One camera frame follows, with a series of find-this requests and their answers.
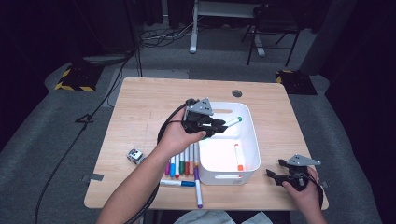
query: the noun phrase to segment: gray carpet floor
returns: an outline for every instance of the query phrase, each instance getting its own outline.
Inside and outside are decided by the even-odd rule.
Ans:
[[[205,29],[199,34],[196,54],[189,53],[189,35],[166,47],[142,48],[143,77],[145,70],[156,69],[188,71],[190,79],[276,82],[275,72],[285,68],[288,52],[268,49],[264,58],[253,53],[250,66],[246,66],[249,40],[241,43],[244,32],[245,29]],[[314,38],[309,31],[301,34],[289,70],[299,68]],[[67,65],[49,74],[45,83],[48,96],[0,154],[1,223],[34,222],[42,189],[82,128],[75,120],[93,112],[103,100],[115,71],[120,69],[120,64],[106,67],[95,92],[56,91],[54,87]],[[135,70],[136,60],[131,59],[125,68]],[[330,185],[325,189],[330,207],[324,215],[329,223],[381,223],[370,184],[324,96],[329,83],[321,75],[311,80],[318,95],[289,98],[312,157],[322,161],[318,167],[320,179]],[[84,206],[88,185],[80,179],[93,171],[112,111],[112,107],[100,107],[93,123],[70,148],[45,192],[38,223],[93,223],[97,219],[100,211]],[[291,218],[292,223],[305,223],[299,212],[292,212]]]

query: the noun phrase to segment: hand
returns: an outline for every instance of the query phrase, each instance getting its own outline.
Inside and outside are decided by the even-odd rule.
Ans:
[[[198,133],[186,133],[180,122],[183,120],[185,110],[186,108],[181,109],[172,117],[171,121],[173,120],[175,122],[170,122],[166,126],[163,137],[157,146],[160,147],[161,150],[167,150],[169,153],[169,158],[181,153],[189,145],[198,142],[206,136],[205,131]]]
[[[318,173],[310,167],[308,167],[308,173],[311,174],[318,183]],[[319,206],[318,189],[314,183],[308,181],[308,185],[302,191],[296,190],[290,183],[286,181],[283,182],[282,185],[283,187],[285,187],[289,195],[293,198],[294,203],[296,204],[300,212],[305,215],[305,217],[321,213],[321,209]]]

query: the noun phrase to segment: wooden table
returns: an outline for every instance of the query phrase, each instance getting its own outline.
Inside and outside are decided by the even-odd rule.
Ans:
[[[234,90],[241,91],[242,97],[234,97]],[[85,205],[103,207],[114,189],[136,167],[126,158],[129,150],[135,147],[147,156],[156,146],[158,131],[169,115],[189,98],[206,97],[210,102],[247,105],[256,130],[262,164],[245,185],[202,185],[204,209],[295,210],[289,194],[276,186],[274,179],[265,173],[265,169],[277,174],[287,173],[286,168],[278,165],[278,159],[288,160],[296,153],[310,157],[282,85],[137,77],[127,77],[123,81],[94,169],[95,174],[104,175],[104,178],[91,182]],[[193,176],[180,179],[193,180]],[[328,206],[325,196],[323,209]],[[150,208],[196,209],[195,189],[160,187]]]

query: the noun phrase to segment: white plastic bin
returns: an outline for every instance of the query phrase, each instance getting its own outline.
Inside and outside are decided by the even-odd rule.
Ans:
[[[211,102],[213,119],[226,122],[237,117],[242,121],[229,127],[224,133],[199,142],[200,179],[206,185],[243,185],[260,167],[261,158],[256,132],[246,105],[239,103]],[[238,171],[235,144],[243,152],[244,170]]]

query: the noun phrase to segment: person's left hand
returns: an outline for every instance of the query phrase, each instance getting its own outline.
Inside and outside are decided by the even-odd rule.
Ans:
[[[169,153],[169,158],[184,151],[192,143],[198,142],[206,136],[205,131],[198,133],[186,133],[181,121],[183,120],[186,108],[178,111],[166,126],[165,132],[157,147],[165,148]]]

